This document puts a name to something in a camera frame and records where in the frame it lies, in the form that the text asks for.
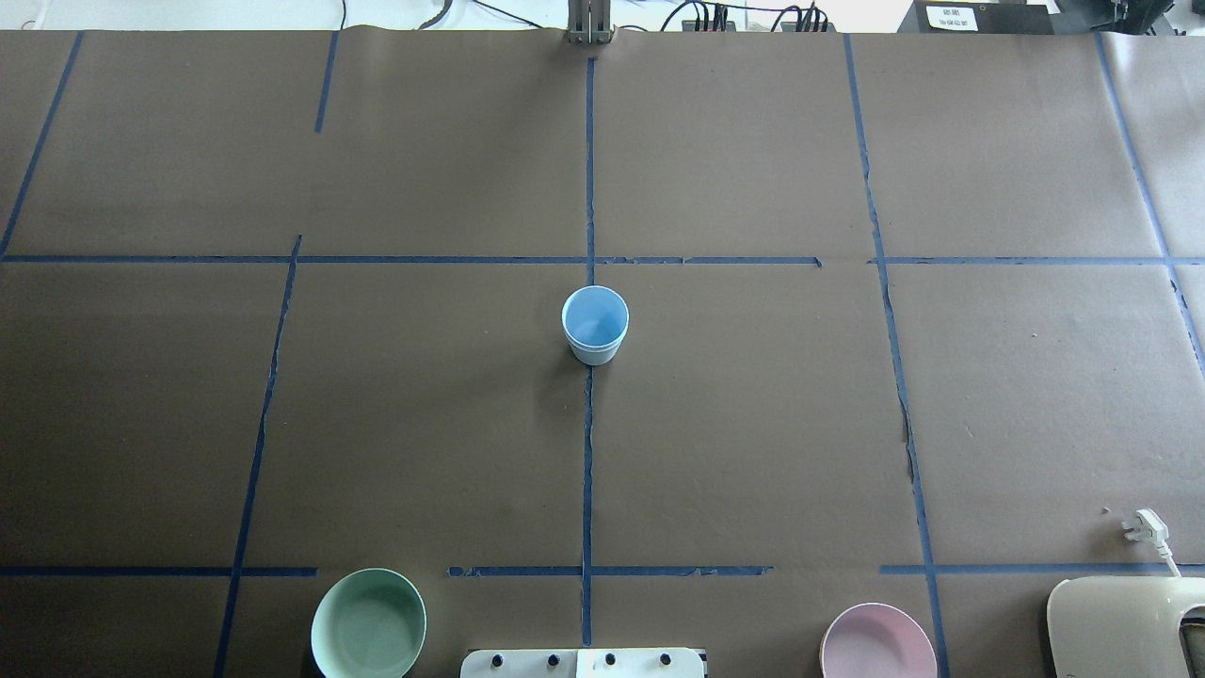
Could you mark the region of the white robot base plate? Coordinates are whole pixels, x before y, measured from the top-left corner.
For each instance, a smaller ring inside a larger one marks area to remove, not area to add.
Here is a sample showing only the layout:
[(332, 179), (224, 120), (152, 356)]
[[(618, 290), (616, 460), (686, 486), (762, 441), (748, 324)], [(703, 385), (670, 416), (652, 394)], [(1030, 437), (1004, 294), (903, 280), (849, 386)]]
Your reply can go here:
[(460, 677), (707, 677), (705, 652), (684, 647), (478, 649)]

